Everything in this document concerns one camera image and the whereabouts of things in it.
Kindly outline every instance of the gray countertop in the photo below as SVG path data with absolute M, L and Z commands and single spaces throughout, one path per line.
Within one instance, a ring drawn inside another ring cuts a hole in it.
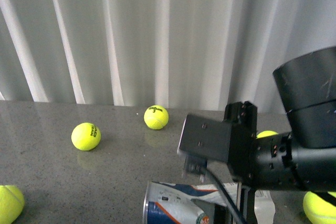
M 18 223 L 142 223 L 149 180 L 198 185 L 181 178 L 176 150 L 189 112 L 222 120 L 224 112 L 169 109 L 168 125 L 145 125 L 146 108 L 0 101 L 0 184 L 17 185 L 26 206 Z M 92 122 L 101 142 L 83 152 L 71 142 L 74 127 Z M 285 115 L 260 114 L 258 130 L 290 130 Z M 224 164 L 211 163 L 223 182 Z M 274 223 L 309 223 L 303 192 L 271 192 Z

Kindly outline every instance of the screw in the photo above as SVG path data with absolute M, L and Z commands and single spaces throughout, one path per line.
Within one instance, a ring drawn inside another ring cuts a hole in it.
M 204 183 L 204 182 L 205 182 L 205 175 L 204 175 L 204 174 L 201 174 L 201 175 L 200 175 L 200 182 L 201 182 L 201 183 Z

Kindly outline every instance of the can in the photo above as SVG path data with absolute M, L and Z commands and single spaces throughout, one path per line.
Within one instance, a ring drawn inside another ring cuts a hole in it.
M 223 184 L 236 201 L 237 184 Z M 193 199 L 226 206 L 214 185 L 183 185 L 148 182 L 143 204 L 143 224 L 209 224 L 209 216 Z M 272 224 L 275 206 L 269 191 L 255 193 L 255 213 L 258 223 Z

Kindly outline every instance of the can label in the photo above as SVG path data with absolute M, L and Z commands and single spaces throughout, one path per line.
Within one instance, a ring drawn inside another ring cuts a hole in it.
M 226 183 L 224 186 L 235 202 L 237 184 Z M 226 206 L 214 185 L 149 182 L 144 199 L 143 224 L 209 224 L 209 216 L 192 199 Z M 255 212 L 259 223 L 273 223 L 275 206 L 269 191 L 256 192 Z

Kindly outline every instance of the crushed can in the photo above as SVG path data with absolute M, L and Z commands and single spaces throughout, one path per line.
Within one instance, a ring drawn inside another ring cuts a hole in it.
M 223 185 L 232 200 L 236 201 L 237 184 Z M 194 204 L 195 199 L 226 207 L 214 185 L 148 182 L 143 205 L 143 224 L 209 224 L 209 216 Z M 269 191 L 256 191 L 255 214 L 259 224 L 273 223 L 275 205 Z

